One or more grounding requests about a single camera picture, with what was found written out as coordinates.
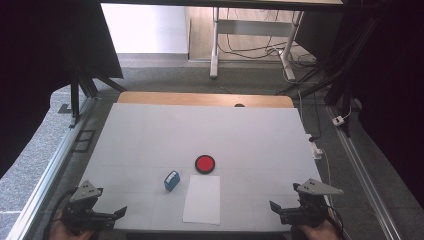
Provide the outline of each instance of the black curtain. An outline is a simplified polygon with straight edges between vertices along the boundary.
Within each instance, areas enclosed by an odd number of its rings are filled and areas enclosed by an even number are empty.
[[[0,1],[0,177],[75,74],[122,78],[97,1]]]
[[[394,0],[349,75],[362,126],[424,206],[424,14]]]

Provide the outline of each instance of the wire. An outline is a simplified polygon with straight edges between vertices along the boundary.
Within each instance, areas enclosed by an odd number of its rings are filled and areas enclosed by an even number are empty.
[[[299,106],[300,106],[300,120],[302,121],[302,125],[305,128],[305,123],[303,122],[303,113],[302,113],[302,96],[300,96],[300,90],[297,91],[297,93],[299,94]]]
[[[317,62],[318,66],[326,65],[327,68],[332,67],[333,65],[339,64],[339,62],[343,59],[344,54],[346,53],[346,50],[355,43],[356,40],[360,38],[362,35],[362,32],[365,31],[365,26],[362,28],[359,28],[357,32],[351,37],[344,46],[340,47],[340,49],[337,50],[335,54],[333,54],[330,58]]]
[[[68,190],[66,191],[60,198],[59,200],[57,200],[56,204],[53,207],[52,213],[50,215],[49,221],[47,222],[46,227],[44,228],[44,233],[43,233],[43,240],[47,240],[49,239],[50,236],[50,229],[52,226],[52,223],[54,221],[57,221],[59,219],[54,220],[54,216],[56,215],[57,209],[59,208],[59,205],[63,202],[63,200],[68,196],[68,195],[72,195],[77,191],[78,187]]]
[[[321,150],[324,153],[325,160],[327,162],[328,185],[332,186],[332,184],[331,184],[330,162],[328,161],[328,156],[327,156],[327,153],[325,152],[325,150],[322,149],[322,148],[321,148]],[[331,197],[331,195],[328,195],[328,199],[330,200],[330,206],[333,206],[333,198]]]
[[[341,238],[341,239],[345,239],[345,238],[344,238],[344,235],[343,235],[343,232],[345,232],[345,230],[344,230],[344,223],[343,223],[342,216],[341,216],[341,215],[340,215],[340,213],[339,213],[336,209],[334,209],[333,207],[328,206],[328,205],[327,205],[327,207],[331,209],[331,211],[333,212],[333,214],[335,213],[335,217],[336,217],[336,218],[337,218],[337,220],[339,221],[339,224],[337,224],[337,223],[336,223],[336,221],[335,221],[332,217],[328,217],[328,218],[327,218],[327,220],[328,220],[331,224],[333,224],[333,226],[334,226],[334,227],[339,227],[339,229],[337,229],[337,230],[338,230],[338,232],[339,232],[339,236],[340,236],[340,238]]]
[[[230,9],[228,8],[227,9],[227,19],[229,19],[229,12],[230,12]],[[275,22],[277,21],[277,19],[278,19],[278,14],[279,14],[279,12],[280,12],[280,10],[278,10],[277,11],[277,14],[276,14],[276,16],[275,16]],[[269,40],[268,40],[268,43],[267,43],[267,45],[265,46],[265,47],[258,47],[258,48],[250,48],[250,49],[233,49],[232,47],[231,47],[231,44],[230,44],[230,37],[229,37],[229,34],[226,34],[227,35],[227,44],[228,44],[228,48],[231,50],[231,51],[233,51],[233,52],[250,52],[250,51],[255,51],[255,50],[260,50],[260,49],[265,49],[265,51],[267,51],[267,49],[270,47],[269,46],[269,44],[270,44],[270,42],[271,42],[271,40],[272,40],[272,36],[271,37],[269,37]],[[282,44],[285,44],[286,42],[283,42],[283,43],[277,43],[277,44],[274,44],[274,45],[282,45]],[[235,54],[235,55],[237,55],[237,56],[240,56],[240,57],[245,57],[245,58],[251,58],[251,57],[249,57],[249,56],[245,56],[245,55],[241,55],[241,54]]]
[[[352,112],[352,106],[349,106],[349,113],[343,117],[343,119],[349,117],[350,113]]]
[[[224,91],[226,91],[227,93],[229,93],[229,94],[233,94],[230,90],[228,90],[227,88],[225,88],[225,87],[219,87],[220,89],[222,89],[222,90],[224,90]]]
[[[283,53],[280,53],[280,51],[278,51],[278,49],[274,45],[271,45],[271,47],[274,48],[274,50],[276,52],[278,52],[278,56],[281,56],[281,54],[283,54]]]
[[[319,69],[319,68],[315,68],[315,69],[311,69],[308,73],[306,73],[302,78],[300,78],[298,81],[296,81],[296,83],[297,83],[297,85],[300,85],[300,84],[305,84],[305,83],[302,83],[302,82],[304,82],[304,81],[307,81],[307,80],[309,80],[310,78],[312,78],[313,76],[315,76],[317,73],[319,73],[321,71],[321,69]],[[283,94],[283,93],[285,93],[285,92],[287,92],[290,88],[292,88],[293,86],[296,86],[296,85],[290,85],[290,86],[288,86],[288,87],[286,87],[286,88],[284,88],[283,90],[277,90],[276,91],[276,93],[274,94],[275,96],[277,96],[277,95],[281,95],[281,94]]]
[[[268,12],[266,14],[266,18],[264,19],[264,21],[267,21],[268,20],[270,13],[271,13],[271,10],[268,10]]]
[[[299,79],[297,81],[290,81],[287,78],[287,75],[286,75],[286,68],[288,66],[289,65],[285,66],[284,69],[283,69],[283,77],[284,77],[284,80],[286,80],[286,82],[291,83],[291,84],[297,84],[297,85],[299,85],[299,84],[317,84],[318,83],[318,82],[305,82],[305,81],[310,79],[311,77],[315,76],[320,71],[319,68],[313,68],[313,69],[309,70],[309,72],[307,72],[301,79]]]
[[[293,11],[293,14],[292,14],[292,23],[294,24],[294,15],[296,14],[296,11]]]
[[[346,236],[347,236],[347,238],[349,238],[349,240],[352,240],[352,238],[350,237],[349,233],[347,233],[345,228],[343,228],[343,232],[346,234]]]
[[[310,54],[310,53],[307,53],[307,54],[303,54],[303,55],[300,55],[297,59],[297,61],[295,61],[294,60],[294,58],[293,58],[293,54],[292,53],[289,53],[289,56],[290,56],[290,58],[291,59],[289,59],[289,62],[291,63],[291,64],[293,64],[293,66],[295,66],[296,68],[299,68],[299,69],[304,69],[304,68],[308,68],[308,67],[315,67],[316,68],[316,63],[313,63],[313,62],[308,62],[309,64],[304,64],[304,63],[302,63],[302,62],[300,62],[299,61],[299,58],[300,57],[302,57],[302,56],[306,56],[306,55],[312,55],[312,54]]]
[[[316,138],[319,139],[319,138],[321,138],[321,120],[319,118],[319,113],[318,113],[316,92],[314,92],[314,105],[315,105],[315,113],[317,114],[318,134],[319,134],[318,137],[316,137]]]
[[[248,58],[248,59],[260,59],[260,58],[265,58],[265,57],[268,57],[269,55],[271,55],[273,52],[275,52],[275,50],[274,50],[274,49],[268,49],[268,50],[267,50],[267,54],[265,54],[265,55],[262,55],[262,56],[259,56],[259,57],[249,57],[249,56],[242,55],[242,54],[240,54],[240,53],[236,53],[236,52],[228,52],[228,51],[224,51],[224,50],[221,48],[221,46],[220,46],[219,44],[218,44],[218,48],[219,48],[219,50],[221,50],[221,51],[222,51],[222,52],[224,52],[224,53],[233,54],[233,55],[237,55],[237,56],[244,57],[244,58]]]

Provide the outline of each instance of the red circle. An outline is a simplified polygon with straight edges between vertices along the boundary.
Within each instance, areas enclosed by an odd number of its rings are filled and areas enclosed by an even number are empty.
[[[196,169],[202,174],[208,174],[215,168],[215,160],[208,155],[202,155],[196,159]]]

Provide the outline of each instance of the blue block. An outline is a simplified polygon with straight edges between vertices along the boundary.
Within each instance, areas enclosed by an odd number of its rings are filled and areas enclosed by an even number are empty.
[[[165,188],[168,191],[172,191],[175,186],[180,182],[180,175],[176,171],[172,171],[163,181]]]

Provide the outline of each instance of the sheet of paper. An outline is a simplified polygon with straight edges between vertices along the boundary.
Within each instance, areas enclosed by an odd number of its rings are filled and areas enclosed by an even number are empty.
[[[220,224],[219,176],[191,175],[184,204],[183,222]]]

